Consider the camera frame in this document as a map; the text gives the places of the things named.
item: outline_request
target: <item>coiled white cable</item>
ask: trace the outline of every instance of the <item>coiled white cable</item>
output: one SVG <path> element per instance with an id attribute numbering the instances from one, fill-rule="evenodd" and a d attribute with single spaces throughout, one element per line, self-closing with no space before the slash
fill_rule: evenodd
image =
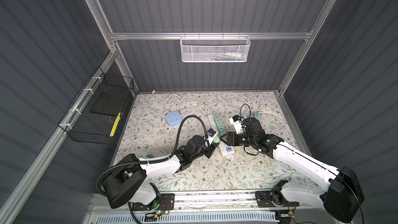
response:
<path id="1" fill-rule="evenodd" d="M 267 107 L 265 105 L 261 105 L 259 107 L 259 112 L 267 114 L 267 115 L 274 116 L 275 118 L 279 119 L 280 121 L 284 121 L 285 120 L 285 117 L 283 115 L 275 112 L 274 110 L 272 110 L 271 108 L 269 108 L 269 107 Z"/>
<path id="2" fill-rule="evenodd" d="M 210 114 L 212 114 L 210 108 L 209 108 L 208 106 L 206 106 L 206 104 L 203 103 L 203 102 L 201 102 L 201 101 L 187 102 L 187 101 L 183 100 L 178 94 L 175 94 L 175 93 L 171 94 L 171 95 L 170 95 L 169 97 L 167 97 L 164 101 L 159 101 L 159 100 L 156 98 L 155 93 L 156 93 L 156 90 L 154 89 L 154 90 L 152 91 L 152 95 L 153 95 L 153 97 L 154 97 L 158 102 L 161 102 L 161 103 L 162 103 L 162 102 L 167 102 L 168 99 L 169 99 L 170 97 L 172 97 L 172 96 L 177 96 L 177 97 L 178 97 L 180 100 L 182 100 L 183 102 L 185 102 L 185 103 L 190 103 L 191 105 L 189 106 L 189 108 L 187 108 L 187 109 L 184 109 L 184 108 L 183 108 L 183 109 L 180 110 L 180 111 L 181 111 L 181 116 L 184 116 L 184 115 L 188 114 L 190 111 L 192 111 L 192 110 L 198 108 L 198 106 L 199 106 L 198 102 L 201 103 L 201 104 L 203 104 L 203 105 L 210 111 Z"/>

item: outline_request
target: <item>white mesh basket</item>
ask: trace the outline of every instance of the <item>white mesh basket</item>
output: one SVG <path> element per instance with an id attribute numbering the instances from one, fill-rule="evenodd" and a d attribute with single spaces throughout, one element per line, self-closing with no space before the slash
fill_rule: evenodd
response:
<path id="1" fill-rule="evenodd" d="M 236 38 L 191 39 L 181 36 L 183 62 L 246 62 L 249 54 L 249 36 Z"/>

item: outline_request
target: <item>robotic arm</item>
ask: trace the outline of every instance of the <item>robotic arm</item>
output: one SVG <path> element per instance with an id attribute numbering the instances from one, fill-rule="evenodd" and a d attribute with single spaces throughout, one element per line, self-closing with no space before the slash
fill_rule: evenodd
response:
<path id="1" fill-rule="evenodd" d="M 346 167 L 340 170 L 324 164 L 298 151 L 282 138 L 274 134 L 265 134 L 260 122 L 255 118 L 241 121 L 236 115 L 231 118 L 231 123 L 237 132 L 227 132 L 219 138 L 217 131 L 209 129 L 205 137 L 193 136 L 186 146 L 173 151 L 171 156 L 137 159 L 134 154 L 129 154 L 117 165 L 102 173 L 96 183 L 97 190 L 106 195 L 111 208 L 118 208 L 126 202 L 139 202 L 148 210 L 155 209 L 161 201 L 161 195 L 155 185 L 147 179 L 183 171 L 203 155 L 210 158 L 220 139 L 229 146 L 251 146 L 270 158 L 288 164 L 316 183 L 317 186 L 305 186 L 280 180 L 271 190 L 275 206 L 283 206 L 288 202 L 303 202 L 325 209 L 339 221 L 349 223 L 352 220 L 364 200 L 358 179 L 352 170 Z"/>

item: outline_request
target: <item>square blue power outlet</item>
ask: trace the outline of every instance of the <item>square blue power outlet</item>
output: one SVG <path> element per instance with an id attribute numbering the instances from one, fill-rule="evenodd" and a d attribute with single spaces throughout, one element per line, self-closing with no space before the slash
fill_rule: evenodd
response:
<path id="1" fill-rule="evenodd" d="M 181 123 L 182 117 L 178 111 L 174 111 L 166 114 L 166 120 L 169 126 L 173 127 Z"/>

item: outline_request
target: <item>light blue slotted cable duct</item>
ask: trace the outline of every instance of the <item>light blue slotted cable duct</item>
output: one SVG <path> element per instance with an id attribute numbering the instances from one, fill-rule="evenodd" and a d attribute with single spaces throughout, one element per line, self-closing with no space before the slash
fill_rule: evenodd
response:
<path id="1" fill-rule="evenodd" d="M 158 217 L 157 221 L 144 221 L 145 214 L 135 215 L 141 223 L 279 222 L 274 212 L 258 210 L 170 213 Z M 130 214 L 100 214 L 97 224 L 135 224 L 135 221 Z"/>

